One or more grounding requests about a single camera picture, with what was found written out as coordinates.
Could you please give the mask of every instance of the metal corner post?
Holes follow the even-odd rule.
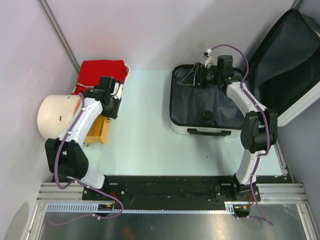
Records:
[[[61,43],[65,53],[67,54],[68,58],[70,59],[72,65],[74,66],[74,69],[76,70],[76,72],[79,74],[80,71],[80,66],[79,63],[77,62],[77,59],[74,55],[74,53],[72,52],[67,39],[65,38],[53,12],[50,9],[50,6],[47,2],[47,0],[37,0],[44,15],[46,16],[46,18],[48,19],[56,37],[58,38],[59,42]]]
[[[304,0],[294,0],[290,8],[299,10],[303,2]]]

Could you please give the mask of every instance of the open suitcase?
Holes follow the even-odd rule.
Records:
[[[320,31],[316,22],[295,9],[272,27],[249,61],[246,86],[284,126],[320,97]],[[170,119],[179,134],[237,137],[244,117],[216,85],[196,89],[178,82],[193,64],[172,70]],[[243,74],[234,68],[237,74]]]

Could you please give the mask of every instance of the metal panel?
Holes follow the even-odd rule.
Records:
[[[24,239],[26,240],[38,240],[41,235],[42,225],[44,223],[45,215],[46,215],[46,206],[47,204],[44,202],[37,202],[34,210],[31,225],[29,226],[28,232]]]
[[[123,214],[111,220],[84,217],[64,226],[45,223],[42,240],[307,240],[296,205],[264,205],[274,227],[230,214]],[[252,215],[258,215],[256,207]],[[81,213],[48,213],[61,223]]]
[[[299,10],[303,2],[304,0],[294,0],[290,8]]]
[[[23,239],[26,239],[26,240],[27,239],[31,239],[31,238],[29,238],[30,232],[32,231],[32,229],[37,228],[36,225],[34,225],[34,221],[35,221],[35,217],[36,217],[36,214],[37,214],[37,211],[38,211],[39,204],[40,204],[39,202],[36,202],[34,204],[32,213],[30,215],[30,219],[29,219],[29,221],[27,223],[27,228],[26,228],[26,231],[24,233]]]
[[[43,182],[41,184],[36,201],[38,203],[106,203],[113,201],[84,201],[82,200],[84,187],[72,183],[67,189],[61,190],[55,182]]]
[[[261,205],[309,203],[302,183],[257,184],[257,186],[260,191]]]

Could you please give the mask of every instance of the cable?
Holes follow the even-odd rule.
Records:
[[[250,202],[250,206],[252,206],[253,204],[255,204],[255,200],[253,199],[253,197],[250,195],[250,193],[248,194],[249,197],[249,202]]]
[[[112,191],[111,194],[117,199],[117,195],[114,191]]]
[[[214,67],[214,64],[213,64],[212,62],[209,62],[209,63],[207,64],[207,66],[206,66],[207,69],[210,69],[210,67],[208,67],[209,64],[211,64],[211,67]]]
[[[193,65],[191,71],[181,80],[177,81],[177,84],[180,84],[180,85],[183,85],[183,81],[194,71],[196,67],[196,64]],[[195,84],[195,81],[196,81],[196,75],[193,76],[193,85]]]
[[[263,217],[261,216],[237,216],[236,213],[234,213],[234,216],[236,217],[236,219],[259,219],[259,220],[263,220],[266,221]]]
[[[260,111],[261,115],[262,115],[262,118],[263,118],[263,121],[264,121],[264,127],[265,127],[265,133],[266,133],[266,151],[265,153],[261,153],[257,156],[257,160],[255,162],[255,165],[254,165],[254,168],[253,168],[253,171],[252,171],[252,174],[251,174],[251,177],[250,177],[250,189],[251,189],[251,194],[253,196],[253,199],[255,201],[255,204],[257,206],[257,208],[259,209],[262,217],[263,217],[263,220],[266,221],[270,226],[273,226],[273,223],[270,222],[267,217],[265,216],[265,214],[263,213],[262,209],[260,208],[259,204],[258,204],[258,201],[257,201],[257,198],[255,196],[255,193],[254,193],[254,187],[253,187],[253,177],[258,169],[258,166],[259,166],[259,162],[260,162],[260,157],[261,156],[266,156],[268,155],[269,153],[269,150],[270,150],[270,136],[269,136],[269,126],[268,126],[268,122],[267,122],[267,117],[264,113],[264,111],[261,109],[261,107],[257,104],[257,102],[252,98],[252,96],[244,89],[244,81],[246,80],[248,74],[249,74],[249,62],[248,62],[248,59],[246,58],[246,56],[243,54],[242,51],[240,51],[238,48],[236,48],[235,46],[232,46],[232,45],[229,45],[229,44],[220,44],[220,45],[217,45],[217,46],[214,46],[213,48],[211,48],[211,51],[213,51],[214,49],[217,49],[217,48],[220,48],[220,47],[229,47],[229,48],[232,48],[234,50],[236,50],[238,53],[241,54],[241,56],[243,57],[244,61],[245,61],[245,65],[246,65],[246,71],[245,71],[245,74],[240,82],[240,88],[241,90],[244,92],[244,94],[250,99],[250,101],[254,104],[255,108],[257,110]],[[258,216],[252,216],[251,218],[255,218],[255,219],[260,219],[262,217],[258,217]]]
[[[118,217],[119,215],[121,215],[124,211],[124,205],[123,203],[116,197],[112,196],[112,195],[109,195],[99,189],[96,189],[94,187],[91,187],[91,186],[88,186],[87,184],[81,182],[80,180],[71,180],[70,182],[68,182],[66,185],[62,186],[60,181],[59,181],[59,174],[58,174],[58,166],[59,166],[59,157],[60,157],[60,154],[62,152],[62,148],[68,138],[68,136],[71,134],[71,131],[73,130],[73,128],[75,127],[75,125],[77,124],[78,120],[80,119],[81,115],[83,114],[84,112],[84,108],[85,108],[85,98],[83,96],[82,93],[79,93],[79,96],[81,98],[81,109],[80,109],[80,112],[79,114],[76,116],[76,118],[74,119],[73,123],[71,124],[71,126],[69,127],[68,131],[65,133],[59,147],[58,147],[58,150],[56,152],[56,155],[55,155],[55,161],[54,161],[54,180],[55,180],[55,183],[56,185],[58,186],[59,189],[66,189],[70,184],[72,183],[78,183],[80,184],[81,186],[84,186],[88,189],[92,189],[93,191],[101,194],[101,195],[104,195],[112,200],[114,200],[116,203],[119,203],[120,206],[121,206],[121,210],[119,213],[117,213],[116,215],[113,215],[113,216],[99,216],[99,215],[96,215],[96,214],[93,214],[94,217],[97,217],[98,220],[99,219],[114,219],[116,217]],[[67,221],[67,222],[62,222],[62,223],[54,223],[54,222],[51,222],[49,219],[48,219],[48,222],[51,224],[51,225],[54,225],[54,226],[63,226],[63,225],[66,225],[66,224],[69,224],[69,223],[72,223],[78,219],[81,219],[81,218],[84,218],[84,217],[88,217],[88,216],[92,216],[92,214],[84,214],[84,215],[81,215],[79,217],[76,217],[75,219],[72,219],[70,221]]]
[[[118,92],[119,92],[119,89],[120,89],[120,83],[118,83],[118,89],[116,90],[116,93],[115,94],[113,94],[113,95],[111,95],[112,97],[114,97],[114,96],[116,96],[117,94],[118,94]]]
[[[242,51],[240,51],[240,49],[236,48],[235,46],[229,45],[229,44],[220,44],[220,45],[214,46],[213,48],[211,48],[211,51],[213,51],[214,49],[220,48],[220,47],[232,48],[232,49],[236,50],[238,53],[240,53],[241,56],[243,57],[243,59],[245,61],[245,65],[246,65],[246,71],[245,71],[245,74],[244,74],[244,76],[241,80],[241,83],[240,83],[240,87],[241,87],[241,89],[243,89],[243,84],[249,74],[249,62],[248,62],[246,56],[244,55],[244,53]]]

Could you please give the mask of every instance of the suitcase handle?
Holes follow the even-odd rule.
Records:
[[[194,135],[203,135],[203,136],[230,136],[231,131],[221,131],[221,132],[205,132],[205,131],[198,131],[197,129],[194,128],[188,128],[187,132],[189,134],[194,134]]]

